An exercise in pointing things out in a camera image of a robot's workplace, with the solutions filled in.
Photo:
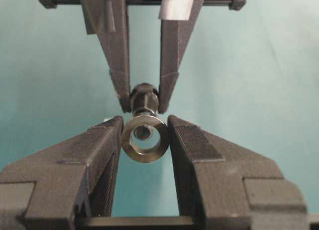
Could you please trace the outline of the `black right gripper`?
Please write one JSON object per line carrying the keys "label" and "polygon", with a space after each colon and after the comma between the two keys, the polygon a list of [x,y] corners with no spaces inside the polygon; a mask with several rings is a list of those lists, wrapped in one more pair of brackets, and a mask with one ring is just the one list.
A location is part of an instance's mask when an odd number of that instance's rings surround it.
{"label": "black right gripper", "polygon": [[110,68],[110,77],[124,112],[131,112],[129,30],[127,5],[160,5],[161,20],[159,113],[168,104],[178,69],[197,17],[204,6],[240,10],[246,0],[39,0],[45,8],[60,4],[82,5],[86,31],[96,34]]}

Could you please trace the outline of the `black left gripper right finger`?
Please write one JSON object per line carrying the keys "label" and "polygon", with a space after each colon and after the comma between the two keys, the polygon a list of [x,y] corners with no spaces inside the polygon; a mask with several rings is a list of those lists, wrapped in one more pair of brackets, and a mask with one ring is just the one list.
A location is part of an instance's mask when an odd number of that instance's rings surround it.
{"label": "black left gripper right finger", "polygon": [[207,230],[307,230],[299,188],[271,159],[176,116],[168,130],[179,213]]}

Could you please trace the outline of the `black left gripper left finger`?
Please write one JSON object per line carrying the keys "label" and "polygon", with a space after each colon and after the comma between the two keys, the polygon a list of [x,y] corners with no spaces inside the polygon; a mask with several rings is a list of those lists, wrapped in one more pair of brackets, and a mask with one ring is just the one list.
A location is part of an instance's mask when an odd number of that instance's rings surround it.
{"label": "black left gripper left finger", "polygon": [[1,229],[73,230],[77,217],[109,217],[122,128],[116,116],[3,168]]}

